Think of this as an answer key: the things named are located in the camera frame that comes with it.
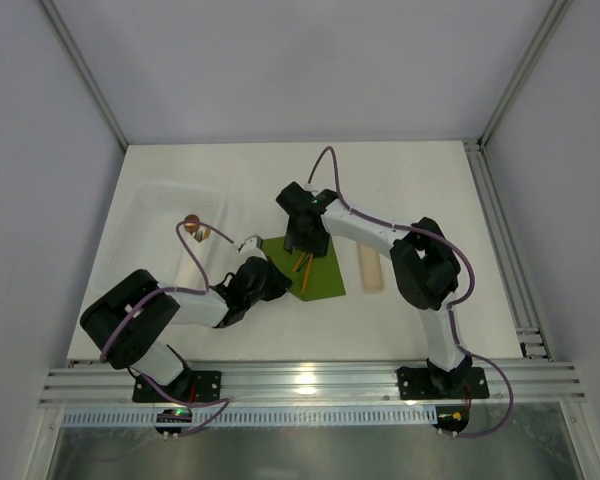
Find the orange plastic knife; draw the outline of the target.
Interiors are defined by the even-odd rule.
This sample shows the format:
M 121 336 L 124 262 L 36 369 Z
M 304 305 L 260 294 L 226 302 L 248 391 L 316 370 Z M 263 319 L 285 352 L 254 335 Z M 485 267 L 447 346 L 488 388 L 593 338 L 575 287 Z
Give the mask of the orange plastic knife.
M 301 265 L 303 264 L 305 257 L 306 257 L 306 253 L 303 252 L 300 254 L 299 258 L 297 259 L 296 263 L 294 264 L 294 266 L 292 268 L 293 273 L 297 272 L 301 268 Z

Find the orange plastic spoon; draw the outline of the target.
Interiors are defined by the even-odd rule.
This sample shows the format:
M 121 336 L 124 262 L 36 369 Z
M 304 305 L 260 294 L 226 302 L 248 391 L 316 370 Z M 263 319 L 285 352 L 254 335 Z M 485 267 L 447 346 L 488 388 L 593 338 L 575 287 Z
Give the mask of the orange plastic spoon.
M 311 271 L 312 271 L 312 267 L 313 267 L 313 262 L 314 262 L 314 256 L 309 255 L 308 261 L 304 265 L 302 265 L 303 270 L 304 270 L 304 274 L 302 277 L 302 284 L 301 284 L 301 293 L 302 294 L 304 294 L 308 288 Z

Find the green paper napkin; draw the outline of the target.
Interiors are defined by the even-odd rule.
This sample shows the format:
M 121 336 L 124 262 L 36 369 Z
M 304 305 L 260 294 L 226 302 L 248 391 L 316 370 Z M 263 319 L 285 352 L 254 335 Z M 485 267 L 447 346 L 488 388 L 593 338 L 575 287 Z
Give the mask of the green paper napkin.
M 315 258 L 308 288 L 301 293 L 303 267 L 293 273 L 292 268 L 301 252 L 294 250 L 291 254 L 283 249 L 283 237 L 263 240 L 262 249 L 275 266 L 292 280 L 289 292 L 301 301 L 310 302 L 344 296 L 346 294 L 340 266 L 333 242 L 329 242 L 329 250 L 325 257 Z

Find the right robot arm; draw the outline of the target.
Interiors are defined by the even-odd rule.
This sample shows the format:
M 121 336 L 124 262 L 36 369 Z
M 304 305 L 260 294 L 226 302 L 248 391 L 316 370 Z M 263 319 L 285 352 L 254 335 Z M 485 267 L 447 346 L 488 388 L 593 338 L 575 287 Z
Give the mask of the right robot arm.
M 296 182 L 276 203 L 288 215 L 284 249 L 323 257 L 334 237 L 352 240 L 391 261 L 399 293 L 419 311 L 428 345 L 428 384 L 438 398 L 460 394 L 473 362 L 459 345 L 448 310 L 461 266 L 438 224 L 424 217 L 401 229 L 355 211 L 338 192 L 313 193 Z

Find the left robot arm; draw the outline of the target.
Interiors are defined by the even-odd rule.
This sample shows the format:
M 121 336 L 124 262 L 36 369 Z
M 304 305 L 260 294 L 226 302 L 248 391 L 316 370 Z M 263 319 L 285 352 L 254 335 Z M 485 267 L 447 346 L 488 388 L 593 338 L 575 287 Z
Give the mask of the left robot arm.
M 139 269 L 89 306 L 80 326 L 99 348 L 102 363 L 135 375 L 135 403 L 209 404 L 220 397 L 221 374 L 192 370 L 159 341 L 163 330 L 180 313 L 195 325 L 227 328 L 257 303 L 276 300 L 291 286 L 271 259 L 256 256 L 206 291 L 161 287 Z

